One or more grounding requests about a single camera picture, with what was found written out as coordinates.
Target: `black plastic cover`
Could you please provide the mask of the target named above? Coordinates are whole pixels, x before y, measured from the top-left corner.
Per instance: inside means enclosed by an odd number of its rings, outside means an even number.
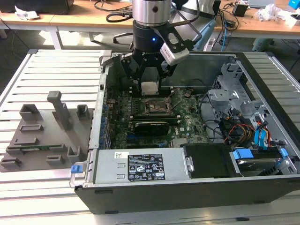
[[[240,177],[235,172],[229,155],[230,146],[217,143],[195,143],[183,146],[186,156],[191,157],[194,171],[191,178],[228,178]]]

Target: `wooden desk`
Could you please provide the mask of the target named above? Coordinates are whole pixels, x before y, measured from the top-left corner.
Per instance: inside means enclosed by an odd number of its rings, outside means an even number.
[[[129,6],[130,3],[124,2],[107,2],[104,8],[116,9]],[[111,23],[106,21],[106,16],[109,13],[100,11],[94,7],[94,4],[89,0],[75,0],[68,15],[55,15],[50,21],[52,26],[88,26],[88,27],[105,27],[105,28],[130,28],[132,29],[132,19],[124,22]]]
[[[221,7],[233,0],[222,0]],[[289,0],[276,0],[277,6],[282,9],[288,8]],[[105,3],[105,8],[120,8],[127,6],[129,3],[109,2]],[[249,9],[244,17],[238,17],[240,25],[237,30],[232,33],[233,37],[246,38],[279,38],[279,39],[299,39],[300,26],[288,28],[285,22],[278,19],[276,21],[261,22],[253,18],[257,9]],[[23,21],[18,19],[14,14],[0,13],[4,20],[12,29],[16,30],[46,30],[49,31],[55,49],[61,49],[59,30],[83,31],[83,32],[132,32],[132,20],[120,23],[108,23],[106,16],[108,13],[99,11],[94,8],[89,0],[75,0],[74,5],[68,15],[45,15],[41,14],[40,19]],[[225,13],[226,19],[235,20],[228,13]],[[4,24],[0,23],[0,29],[6,29]],[[221,20],[218,16],[217,26],[214,35],[221,30]]]
[[[220,9],[226,3],[235,2],[234,0],[222,0]],[[276,6],[285,10],[288,9],[289,0],[276,0]],[[232,13],[233,7],[228,8],[226,11]],[[278,18],[278,21],[259,21],[254,18],[254,14],[257,9],[250,8],[246,11],[244,17],[237,17],[240,24],[237,30],[235,30],[232,35],[234,37],[247,37],[247,38],[281,38],[280,36],[285,36],[287,39],[299,39],[300,38],[300,26],[293,26],[289,28],[285,25],[285,22]],[[236,21],[236,19],[229,13],[225,13],[225,18],[228,20]],[[217,17],[217,26],[215,31],[221,30],[221,19]]]

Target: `blue cable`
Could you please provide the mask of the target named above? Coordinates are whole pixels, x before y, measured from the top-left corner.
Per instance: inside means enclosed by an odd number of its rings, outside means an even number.
[[[227,33],[227,24],[225,23],[225,35],[224,35],[224,40],[223,40],[221,52],[223,51],[223,48],[224,48],[225,39],[226,39],[226,33]]]

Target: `white component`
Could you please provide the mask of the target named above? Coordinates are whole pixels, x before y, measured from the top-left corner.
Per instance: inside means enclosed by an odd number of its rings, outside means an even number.
[[[285,24],[289,27],[300,25],[300,14],[292,14],[285,18]]]
[[[156,95],[158,93],[158,82],[142,82],[142,95]]]
[[[187,48],[181,52],[173,53],[166,43],[163,44],[159,51],[170,66],[180,63],[189,55],[189,50]]]

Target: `blue release tab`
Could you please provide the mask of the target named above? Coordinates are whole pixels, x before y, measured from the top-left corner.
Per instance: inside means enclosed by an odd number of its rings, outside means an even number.
[[[235,159],[254,158],[250,149],[237,149],[233,152]]]
[[[71,173],[82,173],[83,166],[82,165],[73,165],[71,166]]]
[[[282,157],[288,156],[288,153],[287,153],[287,151],[286,151],[285,149],[282,148],[282,149],[280,149],[279,151],[280,151]]]
[[[239,154],[238,154],[237,151],[234,151],[234,152],[233,152],[233,156],[234,156],[234,159],[235,159],[235,160],[240,159],[240,156],[239,156]]]

